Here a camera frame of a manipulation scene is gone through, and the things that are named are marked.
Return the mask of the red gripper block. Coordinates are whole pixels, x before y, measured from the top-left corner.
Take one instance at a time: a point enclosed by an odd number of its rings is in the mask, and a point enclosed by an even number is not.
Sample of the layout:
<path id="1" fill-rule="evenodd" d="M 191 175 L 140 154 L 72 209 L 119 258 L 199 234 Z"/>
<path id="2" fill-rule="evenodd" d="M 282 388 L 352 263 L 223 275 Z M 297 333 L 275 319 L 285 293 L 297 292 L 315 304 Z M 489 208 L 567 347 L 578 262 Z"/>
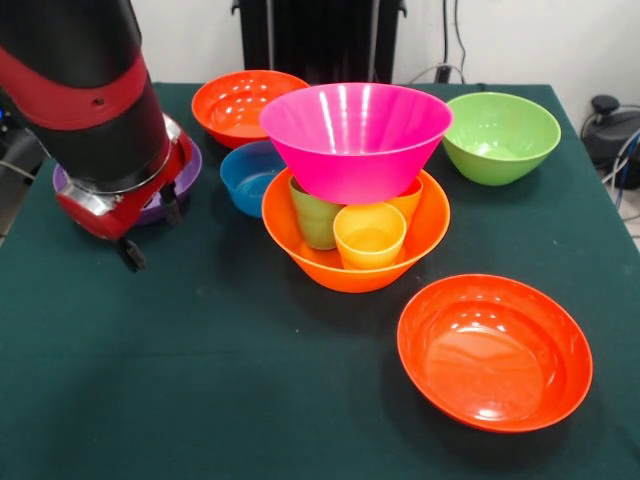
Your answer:
<path id="1" fill-rule="evenodd" d="M 161 198 L 167 222 L 170 225 L 182 222 L 178 176 L 190 160 L 192 146 L 181 127 L 168 127 L 167 135 L 168 156 L 161 170 L 146 183 L 126 192 L 91 193 L 74 183 L 60 165 L 54 167 L 54 191 L 60 207 L 92 235 L 118 239 L 116 251 L 131 272 L 144 270 L 146 259 L 134 242 L 121 237 L 156 195 Z"/>

